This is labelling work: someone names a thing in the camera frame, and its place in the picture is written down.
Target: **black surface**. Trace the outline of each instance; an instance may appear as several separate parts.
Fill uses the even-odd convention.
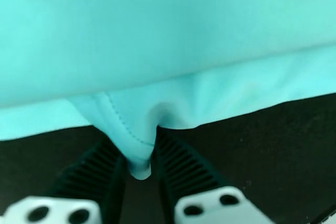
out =
[[[336,94],[172,131],[276,223],[306,224],[336,203]],[[40,194],[102,133],[93,127],[0,143],[0,213]],[[131,177],[121,223],[162,222],[157,183]]]

